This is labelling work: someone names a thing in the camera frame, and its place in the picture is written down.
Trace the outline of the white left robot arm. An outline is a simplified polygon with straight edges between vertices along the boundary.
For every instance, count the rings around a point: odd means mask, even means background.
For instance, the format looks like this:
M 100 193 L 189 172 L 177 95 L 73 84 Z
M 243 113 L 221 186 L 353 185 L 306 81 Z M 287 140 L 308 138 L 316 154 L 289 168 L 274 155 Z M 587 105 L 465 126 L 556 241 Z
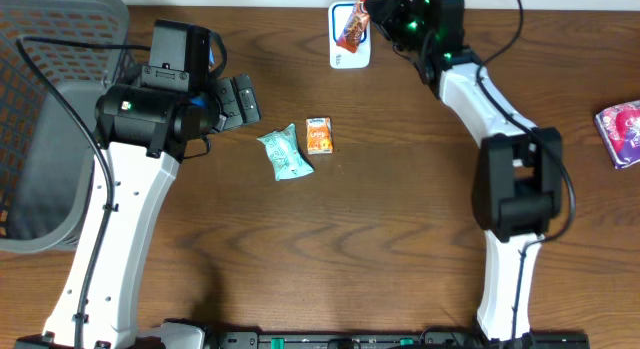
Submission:
M 141 279 L 159 211 L 193 140 L 253 124 L 261 113 L 245 75 L 227 78 L 221 36 L 159 20 L 150 59 L 112 85 L 84 128 L 94 154 L 74 261 L 43 330 L 19 348 L 213 348 L 204 325 L 168 319 L 138 329 Z

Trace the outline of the orange red snack bar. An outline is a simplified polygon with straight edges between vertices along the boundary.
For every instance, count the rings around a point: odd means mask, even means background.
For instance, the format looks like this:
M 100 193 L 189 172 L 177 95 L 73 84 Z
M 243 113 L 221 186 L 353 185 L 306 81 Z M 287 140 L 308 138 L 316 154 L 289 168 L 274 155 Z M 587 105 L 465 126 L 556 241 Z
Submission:
M 367 0 L 356 0 L 349 19 L 336 41 L 338 47 L 356 53 L 361 43 L 362 36 L 369 25 L 370 16 L 365 8 Z

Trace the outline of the orange tissue packet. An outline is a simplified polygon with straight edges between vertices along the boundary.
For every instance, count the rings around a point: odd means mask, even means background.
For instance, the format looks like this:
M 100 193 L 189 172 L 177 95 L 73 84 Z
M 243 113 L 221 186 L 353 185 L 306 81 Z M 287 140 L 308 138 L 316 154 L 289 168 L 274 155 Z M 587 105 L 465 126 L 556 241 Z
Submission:
M 334 150 L 331 118 L 308 118 L 306 120 L 306 138 L 309 154 L 331 154 Z

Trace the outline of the mint green wipes packet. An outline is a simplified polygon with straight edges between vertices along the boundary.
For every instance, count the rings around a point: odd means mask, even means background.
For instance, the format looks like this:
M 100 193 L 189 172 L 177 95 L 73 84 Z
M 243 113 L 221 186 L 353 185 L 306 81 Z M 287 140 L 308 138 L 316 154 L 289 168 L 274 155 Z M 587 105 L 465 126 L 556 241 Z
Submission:
M 276 181 L 301 178 L 314 172 L 300 153 L 294 123 L 259 137 L 258 141 L 265 147 Z

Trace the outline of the purple pink floral packet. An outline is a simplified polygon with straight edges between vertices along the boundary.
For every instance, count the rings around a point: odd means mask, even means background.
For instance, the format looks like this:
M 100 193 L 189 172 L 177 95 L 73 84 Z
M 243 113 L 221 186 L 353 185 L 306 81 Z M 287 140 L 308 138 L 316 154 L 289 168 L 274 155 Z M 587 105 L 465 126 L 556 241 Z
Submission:
M 616 169 L 639 162 L 638 100 L 606 108 L 594 122 Z

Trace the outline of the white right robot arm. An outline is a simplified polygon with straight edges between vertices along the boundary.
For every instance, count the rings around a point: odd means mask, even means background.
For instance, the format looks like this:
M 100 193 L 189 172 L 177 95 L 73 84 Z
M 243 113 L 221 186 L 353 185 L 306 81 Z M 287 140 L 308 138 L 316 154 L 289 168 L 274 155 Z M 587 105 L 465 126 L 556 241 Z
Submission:
M 492 83 L 485 61 L 464 42 L 464 0 L 366 0 L 364 7 L 479 147 L 472 209 L 487 246 L 480 339 L 532 348 L 536 257 L 561 210 L 561 136 L 523 117 Z

